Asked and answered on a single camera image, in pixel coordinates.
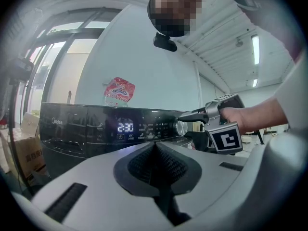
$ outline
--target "white wall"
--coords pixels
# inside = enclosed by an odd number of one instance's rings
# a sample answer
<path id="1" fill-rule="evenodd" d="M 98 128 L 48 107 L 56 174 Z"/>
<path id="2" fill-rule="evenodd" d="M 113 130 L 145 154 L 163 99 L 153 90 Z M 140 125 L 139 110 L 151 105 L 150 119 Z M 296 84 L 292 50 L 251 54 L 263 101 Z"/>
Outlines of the white wall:
<path id="1" fill-rule="evenodd" d="M 121 77 L 136 88 L 129 107 L 193 110 L 202 104 L 199 74 L 179 52 L 153 45 L 146 8 L 130 5 L 97 40 L 83 68 L 76 104 L 104 105 L 104 83 Z"/>
<path id="2" fill-rule="evenodd" d="M 257 89 L 240 91 L 238 94 L 242 99 L 245 107 L 251 107 L 270 98 L 279 86 L 280 84 L 260 87 Z"/>
<path id="3" fill-rule="evenodd" d="M 200 76 L 200 84 L 201 84 L 201 93 L 202 93 L 202 101 L 203 101 L 203 106 L 205 106 L 206 103 L 221 97 L 224 95 L 224 93 L 218 89 L 217 87 Z"/>

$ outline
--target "ceiling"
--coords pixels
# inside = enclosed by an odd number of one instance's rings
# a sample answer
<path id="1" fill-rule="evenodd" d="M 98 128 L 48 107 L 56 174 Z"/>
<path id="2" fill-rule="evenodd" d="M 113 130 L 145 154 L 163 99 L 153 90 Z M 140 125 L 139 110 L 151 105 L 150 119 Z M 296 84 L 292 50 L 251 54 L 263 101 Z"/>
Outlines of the ceiling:
<path id="1" fill-rule="evenodd" d="M 31 0 L 33 6 L 42 0 Z M 238 92 L 281 83 L 294 66 L 283 44 L 270 33 L 250 22 L 233 0 L 203 0 L 202 13 L 194 21 L 195 29 L 187 36 L 175 39 L 181 44 L 181 53 L 198 59 L 199 72 L 208 68 L 216 76 L 204 72 L 204 77 L 214 84 L 217 78 L 225 88 Z M 254 65 L 251 36 L 260 38 L 260 64 Z"/>

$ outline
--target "snack bag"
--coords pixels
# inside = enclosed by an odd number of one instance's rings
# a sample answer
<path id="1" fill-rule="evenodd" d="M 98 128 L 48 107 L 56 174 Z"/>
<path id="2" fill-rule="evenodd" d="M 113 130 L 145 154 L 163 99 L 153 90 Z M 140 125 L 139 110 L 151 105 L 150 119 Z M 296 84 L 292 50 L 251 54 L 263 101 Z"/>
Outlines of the snack bag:
<path id="1" fill-rule="evenodd" d="M 135 85 L 120 77 L 110 81 L 104 92 L 105 105 L 128 107 L 128 101 L 133 97 Z"/>

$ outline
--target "clock display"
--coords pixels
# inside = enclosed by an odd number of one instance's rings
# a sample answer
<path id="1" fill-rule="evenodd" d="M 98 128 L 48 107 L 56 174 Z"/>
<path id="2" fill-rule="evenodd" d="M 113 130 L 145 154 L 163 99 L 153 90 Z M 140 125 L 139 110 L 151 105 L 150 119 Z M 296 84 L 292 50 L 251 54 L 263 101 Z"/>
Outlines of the clock display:
<path id="1" fill-rule="evenodd" d="M 119 132 L 133 132 L 134 131 L 134 124 L 133 123 L 119 123 L 117 130 Z"/>

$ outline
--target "ceiling light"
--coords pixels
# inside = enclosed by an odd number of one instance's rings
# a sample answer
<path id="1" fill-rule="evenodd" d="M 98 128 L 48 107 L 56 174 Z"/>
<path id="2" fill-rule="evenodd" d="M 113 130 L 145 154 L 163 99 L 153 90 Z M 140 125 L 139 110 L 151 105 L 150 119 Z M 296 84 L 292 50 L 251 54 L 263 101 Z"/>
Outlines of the ceiling light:
<path id="1" fill-rule="evenodd" d="M 258 79 L 255 79 L 254 80 L 254 84 L 252 85 L 252 87 L 256 87 L 257 83 L 258 83 Z"/>
<path id="2" fill-rule="evenodd" d="M 259 42 L 259 36 L 254 35 L 251 37 L 252 44 L 254 46 L 254 56 L 255 56 L 255 65 L 260 63 L 260 42 Z"/>

